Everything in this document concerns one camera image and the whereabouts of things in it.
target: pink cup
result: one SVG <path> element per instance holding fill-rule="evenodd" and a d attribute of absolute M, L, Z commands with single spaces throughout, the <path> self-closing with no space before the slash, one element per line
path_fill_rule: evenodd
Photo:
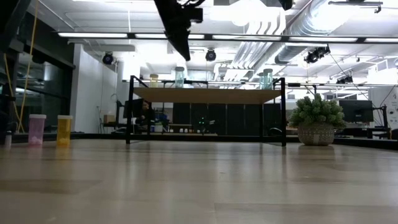
<path fill-rule="evenodd" d="M 44 122 L 47 118 L 44 114 L 29 115 L 29 145 L 42 145 Z"/>

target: potted plant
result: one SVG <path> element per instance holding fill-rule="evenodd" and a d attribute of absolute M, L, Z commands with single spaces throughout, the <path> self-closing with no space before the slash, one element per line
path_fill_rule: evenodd
<path fill-rule="evenodd" d="M 337 101 L 322 100 L 320 94 L 315 99 L 309 97 L 298 100 L 289 125 L 298 128 L 300 142 L 308 146 L 327 146 L 333 142 L 335 128 L 344 128 L 344 114 Z"/>

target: green succulent plant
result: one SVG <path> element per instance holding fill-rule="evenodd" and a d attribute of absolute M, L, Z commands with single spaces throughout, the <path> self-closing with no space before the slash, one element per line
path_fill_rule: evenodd
<path fill-rule="evenodd" d="M 289 126 L 298 127 L 300 124 L 311 125 L 313 123 L 327 123 L 335 128 L 344 128 L 343 108 L 337 105 L 337 101 L 322 100 L 321 95 L 315 95 L 315 99 L 309 97 L 298 100 L 297 108 L 290 116 Z"/>

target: spotlight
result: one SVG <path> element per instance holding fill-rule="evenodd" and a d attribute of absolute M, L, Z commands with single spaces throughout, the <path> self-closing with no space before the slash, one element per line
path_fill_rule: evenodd
<path fill-rule="evenodd" d="M 340 80 L 337 80 L 336 84 L 345 84 L 345 83 L 353 83 L 353 77 L 352 76 L 346 76 Z"/>
<path fill-rule="evenodd" d="M 308 55 L 304 58 L 304 61 L 307 63 L 315 63 L 329 53 L 329 45 L 327 47 L 317 47 L 315 50 L 308 52 Z"/>
<path fill-rule="evenodd" d="M 354 82 L 352 76 L 347 76 L 347 77 L 345 77 L 345 78 L 344 78 L 344 81 L 345 81 L 346 83 L 353 83 L 353 82 Z"/>
<path fill-rule="evenodd" d="M 115 62 L 112 52 L 106 52 L 105 56 L 102 58 L 102 62 L 105 65 L 112 65 Z"/>
<path fill-rule="evenodd" d="M 206 61 L 208 62 L 212 62 L 214 60 L 216 60 L 216 52 L 214 51 L 214 49 L 208 49 L 207 53 L 206 53 Z"/>

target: wooden shelf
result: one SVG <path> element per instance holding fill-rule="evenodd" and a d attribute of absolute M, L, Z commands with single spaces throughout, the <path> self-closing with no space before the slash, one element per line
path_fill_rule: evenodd
<path fill-rule="evenodd" d="M 223 90 L 201 88 L 134 88 L 150 102 L 263 104 L 280 96 L 279 90 Z"/>

